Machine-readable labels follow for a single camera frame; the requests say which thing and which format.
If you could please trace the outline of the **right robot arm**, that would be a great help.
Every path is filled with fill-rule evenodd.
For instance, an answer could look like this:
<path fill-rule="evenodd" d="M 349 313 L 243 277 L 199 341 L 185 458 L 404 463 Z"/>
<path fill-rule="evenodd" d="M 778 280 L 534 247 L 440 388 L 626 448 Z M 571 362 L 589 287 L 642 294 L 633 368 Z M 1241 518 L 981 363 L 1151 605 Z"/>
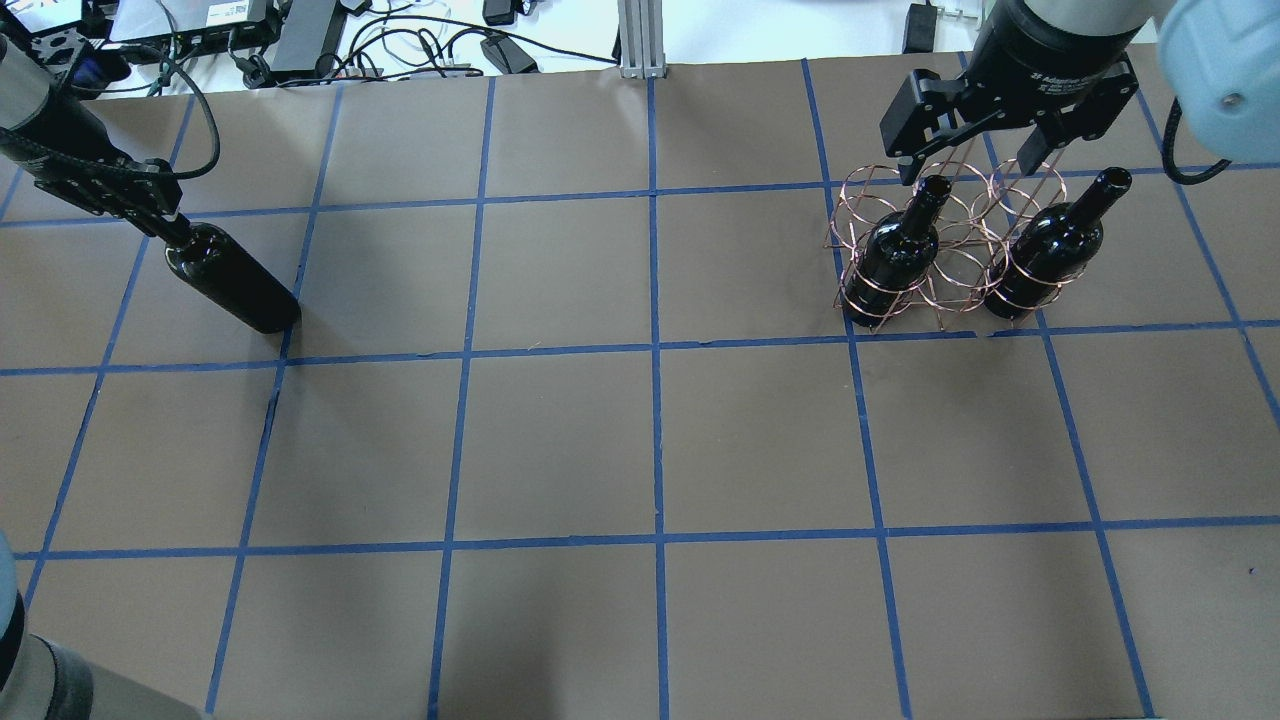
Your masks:
<path fill-rule="evenodd" d="M 1139 87 L 1126 50 L 1153 22 L 1172 118 L 1230 161 L 1279 154 L 1275 1 L 997 1 L 968 68 L 916 69 L 879 120 L 884 154 L 913 183 L 928 160 L 986 132 L 1029 129 L 1023 174 L 1069 143 L 1101 138 Z"/>

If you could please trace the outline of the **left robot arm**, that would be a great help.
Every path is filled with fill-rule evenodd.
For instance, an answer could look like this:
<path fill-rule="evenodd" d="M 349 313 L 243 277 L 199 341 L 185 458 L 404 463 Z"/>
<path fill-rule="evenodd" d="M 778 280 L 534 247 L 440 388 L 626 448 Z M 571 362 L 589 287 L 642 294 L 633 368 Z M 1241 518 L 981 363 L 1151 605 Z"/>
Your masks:
<path fill-rule="evenodd" d="M 3 156 L 38 190 L 83 211 L 129 222 L 174 249 L 192 245 L 192 224 L 178 210 L 182 192 L 169 161 L 138 161 L 119 149 L 90 109 L 8 38 L 1 58 Z"/>

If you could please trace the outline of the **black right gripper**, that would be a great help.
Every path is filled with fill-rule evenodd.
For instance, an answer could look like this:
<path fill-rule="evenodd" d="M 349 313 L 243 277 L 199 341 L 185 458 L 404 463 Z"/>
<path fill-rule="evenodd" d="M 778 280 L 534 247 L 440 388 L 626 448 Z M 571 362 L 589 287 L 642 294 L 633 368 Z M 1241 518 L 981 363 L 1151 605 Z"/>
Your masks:
<path fill-rule="evenodd" d="M 1101 138 L 1137 94 L 1126 49 L 1140 31 L 1138 1 L 997 1 L 963 72 L 911 70 L 879 120 L 899 182 L 925 160 L 978 135 L 1028 128 L 1018 181 L 1052 167 L 1076 140 Z"/>

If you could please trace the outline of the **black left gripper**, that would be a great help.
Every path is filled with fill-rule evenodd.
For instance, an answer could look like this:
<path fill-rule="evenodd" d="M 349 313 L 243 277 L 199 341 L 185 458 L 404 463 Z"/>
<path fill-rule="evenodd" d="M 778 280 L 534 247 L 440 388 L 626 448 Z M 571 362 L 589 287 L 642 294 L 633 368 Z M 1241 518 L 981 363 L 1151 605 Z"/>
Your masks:
<path fill-rule="evenodd" d="M 20 168 L 35 187 L 92 215 L 110 215 L 132 225 L 160 225 L 166 246 L 191 246 L 195 234 L 179 211 L 179 182 L 161 158 L 134 160 L 106 143 L 104 159 L 72 160 L 70 150 L 56 150 L 20 136 Z"/>

